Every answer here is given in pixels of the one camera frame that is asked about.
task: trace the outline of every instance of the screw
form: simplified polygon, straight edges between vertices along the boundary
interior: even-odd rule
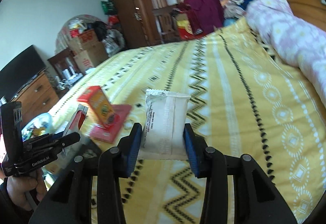
[[[83,157],[80,156],[80,155],[78,155],[78,156],[76,156],[76,157],[74,158],[74,161],[75,161],[75,162],[81,162],[82,160],[83,160]]]
[[[110,148],[110,152],[112,154],[118,153],[119,151],[120,151],[120,149],[118,147],[112,147],[112,148]]]
[[[207,153],[214,153],[215,152],[215,149],[213,147],[206,147],[205,151]]]
[[[251,156],[248,155],[248,154],[245,154],[242,156],[242,159],[245,160],[245,161],[251,161]]]

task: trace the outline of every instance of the purple clothing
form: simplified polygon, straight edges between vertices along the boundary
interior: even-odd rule
[[[214,32],[214,27],[223,27],[224,11],[219,0],[186,0],[196,14],[205,34]]]

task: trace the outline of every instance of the black sleeve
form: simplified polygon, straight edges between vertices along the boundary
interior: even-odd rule
[[[7,193],[7,180],[0,186],[0,223],[27,224],[33,211],[25,211],[12,203]]]

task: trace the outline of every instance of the drawer handle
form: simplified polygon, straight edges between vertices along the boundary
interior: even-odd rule
[[[50,100],[50,98],[46,99],[46,101],[43,102],[43,105],[46,105]]]
[[[34,92],[37,93],[37,92],[42,88],[42,86],[43,86],[43,85],[40,85],[39,87],[37,87],[37,88],[34,90]]]

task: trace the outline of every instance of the blue gripper pad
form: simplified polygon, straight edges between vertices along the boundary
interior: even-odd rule
[[[123,137],[118,144],[123,159],[123,167],[119,169],[119,177],[128,178],[135,169],[141,145],[141,124],[135,123],[129,136]]]
[[[204,151],[207,147],[205,139],[196,136],[190,124],[185,124],[183,137],[191,171],[197,178],[207,177],[210,166],[204,157]]]

